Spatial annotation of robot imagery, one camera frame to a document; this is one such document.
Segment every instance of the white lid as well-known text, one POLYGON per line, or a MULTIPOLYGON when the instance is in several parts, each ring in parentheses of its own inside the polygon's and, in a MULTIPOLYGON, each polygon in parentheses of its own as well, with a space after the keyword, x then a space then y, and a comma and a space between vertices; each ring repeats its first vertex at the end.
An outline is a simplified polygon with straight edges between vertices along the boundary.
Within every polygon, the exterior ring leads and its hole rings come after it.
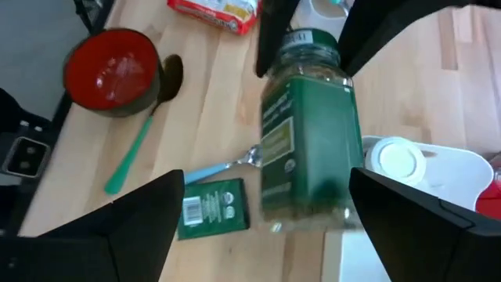
POLYGON ((402 137, 384 138, 369 149, 366 168, 409 186, 423 180, 426 158, 413 142, 402 137))

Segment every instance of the spice jar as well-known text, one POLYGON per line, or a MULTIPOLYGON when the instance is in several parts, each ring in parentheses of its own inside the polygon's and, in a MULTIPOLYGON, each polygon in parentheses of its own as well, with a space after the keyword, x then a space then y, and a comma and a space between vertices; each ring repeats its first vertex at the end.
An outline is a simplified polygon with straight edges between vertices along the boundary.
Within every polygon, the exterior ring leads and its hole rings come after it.
POLYGON ((261 104, 261 213, 272 231, 359 226, 348 191, 363 166, 352 79, 336 39, 291 31, 268 75, 261 104))

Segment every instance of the light wood surface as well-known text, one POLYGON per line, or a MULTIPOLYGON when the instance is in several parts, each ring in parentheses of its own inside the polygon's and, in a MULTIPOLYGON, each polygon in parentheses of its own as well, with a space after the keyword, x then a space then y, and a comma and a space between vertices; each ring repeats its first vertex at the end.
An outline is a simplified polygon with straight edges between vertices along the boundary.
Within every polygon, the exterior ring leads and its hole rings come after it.
MULTIPOLYGON (((501 149, 499 14, 445 10, 409 27, 355 76, 362 134, 425 143, 501 149)), ((164 0, 116 0, 108 26, 148 35, 161 57, 178 53, 185 81, 159 108, 119 196, 181 168, 239 157, 259 140, 265 80, 255 77, 257 29, 239 37, 171 11, 164 0)), ((36 236, 112 201, 105 181, 130 147, 146 112, 109 119, 73 106, 21 235, 36 236)), ((214 179, 242 177, 251 218, 258 217, 258 172, 240 167, 214 179)), ((334 281, 340 236, 270 234, 257 228, 175 241, 162 281, 334 281)))

